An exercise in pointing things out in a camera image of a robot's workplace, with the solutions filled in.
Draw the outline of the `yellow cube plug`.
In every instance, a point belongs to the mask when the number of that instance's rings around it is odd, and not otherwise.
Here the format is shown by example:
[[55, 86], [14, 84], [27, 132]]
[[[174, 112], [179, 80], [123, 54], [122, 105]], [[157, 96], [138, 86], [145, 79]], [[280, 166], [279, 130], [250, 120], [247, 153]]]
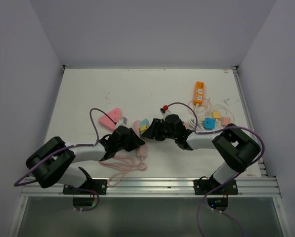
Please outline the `yellow cube plug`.
[[147, 129], [148, 129], [148, 125], [143, 125], [143, 126], [141, 126], [140, 128], [139, 128], [139, 132], [140, 133], [142, 133], [142, 132], [144, 132], [144, 131], [146, 131]]

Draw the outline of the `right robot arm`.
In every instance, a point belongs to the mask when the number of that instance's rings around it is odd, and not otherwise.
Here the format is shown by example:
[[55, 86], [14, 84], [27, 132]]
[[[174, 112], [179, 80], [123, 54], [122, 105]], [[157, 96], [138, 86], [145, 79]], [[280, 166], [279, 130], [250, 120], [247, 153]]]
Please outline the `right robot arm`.
[[227, 188], [227, 182], [243, 173], [261, 153], [259, 144], [234, 124], [227, 125], [218, 133], [196, 133], [186, 128], [176, 114], [168, 115], [164, 119], [153, 119], [141, 136], [156, 141], [172, 139], [182, 150], [217, 150], [224, 162], [211, 175], [207, 184], [215, 194], [222, 193]]

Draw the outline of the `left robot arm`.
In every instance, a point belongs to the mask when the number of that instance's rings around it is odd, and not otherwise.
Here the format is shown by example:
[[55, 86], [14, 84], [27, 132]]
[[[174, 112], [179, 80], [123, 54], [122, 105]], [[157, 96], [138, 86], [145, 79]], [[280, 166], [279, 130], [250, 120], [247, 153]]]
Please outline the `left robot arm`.
[[81, 193], [91, 190], [92, 182], [84, 169], [74, 170], [71, 164], [82, 161], [105, 161], [117, 152], [131, 152], [145, 142], [132, 128], [119, 126], [112, 134], [105, 135], [95, 144], [67, 145], [59, 136], [51, 138], [26, 160], [26, 167], [41, 188], [49, 188], [56, 183], [74, 186]]

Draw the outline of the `orange power strip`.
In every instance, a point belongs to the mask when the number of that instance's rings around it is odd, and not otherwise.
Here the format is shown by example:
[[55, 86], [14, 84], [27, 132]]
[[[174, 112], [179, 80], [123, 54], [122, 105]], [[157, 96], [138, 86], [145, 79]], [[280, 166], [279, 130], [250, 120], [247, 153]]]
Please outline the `orange power strip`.
[[193, 105], [201, 106], [204, 100], [205, 84], [201, 81], [197, 81], [194, 89]]

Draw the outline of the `teal cube plug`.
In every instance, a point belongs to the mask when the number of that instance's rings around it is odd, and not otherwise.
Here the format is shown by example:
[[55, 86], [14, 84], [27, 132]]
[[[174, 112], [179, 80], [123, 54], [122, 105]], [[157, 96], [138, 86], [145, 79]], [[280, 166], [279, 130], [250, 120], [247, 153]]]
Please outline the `teal cube plug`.
[[149, 126], [149, 120], [148, 119], [143, 119], [140, 121], [140, 126]]

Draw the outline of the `pink triangular socket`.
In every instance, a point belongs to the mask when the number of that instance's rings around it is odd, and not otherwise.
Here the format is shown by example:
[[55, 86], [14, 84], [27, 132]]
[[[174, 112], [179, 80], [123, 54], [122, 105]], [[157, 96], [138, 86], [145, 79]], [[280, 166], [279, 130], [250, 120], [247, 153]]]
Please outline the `pink triangular socket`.
[[98, 119], [99, 124], [108, 129], [109, 131], [114, 131], [116, 128], [116, 123], [122, 118], [122, 111], [120, 108], [114, 108], [107, 115], [103, 115]]

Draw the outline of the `pink charger plug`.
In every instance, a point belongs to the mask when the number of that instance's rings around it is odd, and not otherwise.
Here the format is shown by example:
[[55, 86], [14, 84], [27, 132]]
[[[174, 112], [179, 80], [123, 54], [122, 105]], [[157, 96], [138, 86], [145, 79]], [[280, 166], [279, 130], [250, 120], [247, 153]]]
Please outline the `pink charger plug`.
[[231, 118], [229, 118], [229, 117], [222, 117], [221, 118], [221, 125], [222, 126], [227, 126], [230, 123], [231, 123]]

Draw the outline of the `yellow charger plug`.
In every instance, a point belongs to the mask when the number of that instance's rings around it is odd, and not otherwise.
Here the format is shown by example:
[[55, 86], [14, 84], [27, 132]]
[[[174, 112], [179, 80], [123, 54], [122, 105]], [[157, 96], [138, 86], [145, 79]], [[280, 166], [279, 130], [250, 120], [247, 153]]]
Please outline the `yellow charger plug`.
[[219, 111], [213, 111], [212, 118], [216, 121], [221, 120], [221, 118], [222, 118], [221, 113]]

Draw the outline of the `blue plug adapter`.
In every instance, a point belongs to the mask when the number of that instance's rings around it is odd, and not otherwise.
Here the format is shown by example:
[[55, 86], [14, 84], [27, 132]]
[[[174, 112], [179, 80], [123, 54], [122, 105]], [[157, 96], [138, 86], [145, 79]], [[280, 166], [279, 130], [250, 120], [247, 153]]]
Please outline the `blue plug adapter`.
[[205, 118], [204, 120], [204, 129], [214, 130], [216, 126], [216, 121], [213, 118]]

